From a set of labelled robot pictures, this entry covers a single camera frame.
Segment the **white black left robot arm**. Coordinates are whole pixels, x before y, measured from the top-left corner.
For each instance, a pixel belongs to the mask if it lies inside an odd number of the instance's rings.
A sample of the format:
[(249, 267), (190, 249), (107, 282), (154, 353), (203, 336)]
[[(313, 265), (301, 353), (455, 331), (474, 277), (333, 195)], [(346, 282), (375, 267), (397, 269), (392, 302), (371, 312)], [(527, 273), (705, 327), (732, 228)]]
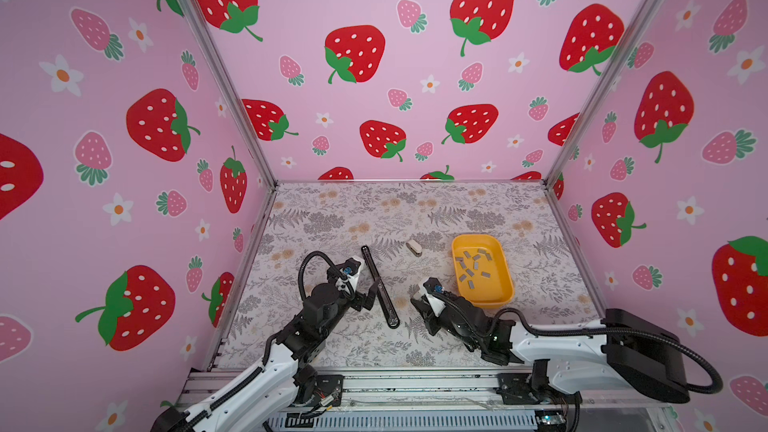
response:
[(335, 264), (321, 251), (309, 253), (298, 273), (302, 309), (269, 336), (264, 354), (253, 365), (206, 399), (179, 410), (164, 410), (153, 431), (255, 431), (294, 402), (306, 403), (316, 392), (311, 362), (322, 351), (345, 313), (369, 310), (381, 283), (370, 248)]

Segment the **black long stapler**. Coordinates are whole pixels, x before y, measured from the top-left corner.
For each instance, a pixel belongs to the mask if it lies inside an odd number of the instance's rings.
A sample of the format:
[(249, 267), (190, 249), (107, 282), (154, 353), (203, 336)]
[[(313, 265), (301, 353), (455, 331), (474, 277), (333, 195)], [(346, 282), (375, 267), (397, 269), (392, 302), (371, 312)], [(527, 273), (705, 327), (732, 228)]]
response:
[(379, 273), (378, 267), (376, 266), (370, 247), (363, 245), (361, 247), (361, 252), (365, 264), (373, 277), (374, 283), (371, 289), (376, 293), (386, 324), (390, 329), (397, 329), (400, 327), (401, 321), (396, 307), (386, 289), (386, 285)]

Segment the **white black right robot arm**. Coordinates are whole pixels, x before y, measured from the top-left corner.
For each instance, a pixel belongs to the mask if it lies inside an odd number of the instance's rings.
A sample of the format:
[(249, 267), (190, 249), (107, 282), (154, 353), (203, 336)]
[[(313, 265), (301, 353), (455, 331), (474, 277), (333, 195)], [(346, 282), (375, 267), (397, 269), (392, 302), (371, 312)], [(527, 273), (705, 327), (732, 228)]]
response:
[(445, 331), (497, 366), (532, 367), (531, 388), (564, 395), (631, 389), (659, 402), (685, 404), (693, 393), (714, 395), (724, 382), (703, 356), (670, 331), (623, 309), (570, 329), (533, 326), (513, 307), (487, 315), (441, 287), (410, 300), (427, 332)]

